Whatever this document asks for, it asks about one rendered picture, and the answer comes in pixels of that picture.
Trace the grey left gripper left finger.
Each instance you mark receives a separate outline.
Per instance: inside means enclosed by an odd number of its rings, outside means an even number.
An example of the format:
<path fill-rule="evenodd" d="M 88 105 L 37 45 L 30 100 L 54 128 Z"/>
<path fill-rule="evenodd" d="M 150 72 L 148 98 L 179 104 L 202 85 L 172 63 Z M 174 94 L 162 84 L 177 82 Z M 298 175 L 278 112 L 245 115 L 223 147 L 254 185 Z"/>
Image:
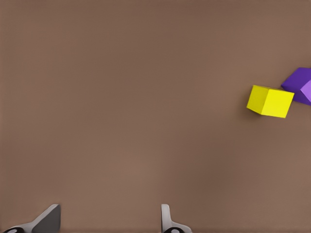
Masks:
<path fill-rule="evenodd" d="M 59 233 L 61 226 L 61 205 L 52 204 L 35 220 L 13 226 L 3 233 Z"/>

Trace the purple wooden cube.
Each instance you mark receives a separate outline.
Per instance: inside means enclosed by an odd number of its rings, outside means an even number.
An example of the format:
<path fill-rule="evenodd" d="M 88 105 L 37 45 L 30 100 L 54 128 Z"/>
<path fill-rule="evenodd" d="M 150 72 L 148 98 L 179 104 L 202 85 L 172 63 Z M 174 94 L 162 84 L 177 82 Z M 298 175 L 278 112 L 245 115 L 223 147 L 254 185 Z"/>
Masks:
<path fill-rule="evenodd" d="M 311 68 L 297 68 L 281 87 L 294 93 L 294 101 L 311 106 Z"/>

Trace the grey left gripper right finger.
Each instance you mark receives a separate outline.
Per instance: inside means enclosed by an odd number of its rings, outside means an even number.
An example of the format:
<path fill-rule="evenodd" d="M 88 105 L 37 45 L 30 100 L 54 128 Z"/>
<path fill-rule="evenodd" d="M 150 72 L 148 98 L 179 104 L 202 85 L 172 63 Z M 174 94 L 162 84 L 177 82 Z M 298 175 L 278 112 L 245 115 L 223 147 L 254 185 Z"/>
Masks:
<path fill-rule="evenodd" d="M 162 233 L 192 233 L 190 227 L 172 221 L 168 204 L 161 205 L 161 231 Z"/>

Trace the yellow wooden cube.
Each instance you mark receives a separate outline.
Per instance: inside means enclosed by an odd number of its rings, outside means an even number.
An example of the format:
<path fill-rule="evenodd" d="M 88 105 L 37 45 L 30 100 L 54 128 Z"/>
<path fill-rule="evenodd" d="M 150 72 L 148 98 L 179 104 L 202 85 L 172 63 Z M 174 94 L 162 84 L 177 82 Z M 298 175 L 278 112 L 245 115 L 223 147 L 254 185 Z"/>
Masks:
<path fill-rule="evenodd" d="M 253 85 L 246 108 L 262 116 L 286 118 L 293 92 Z"/>

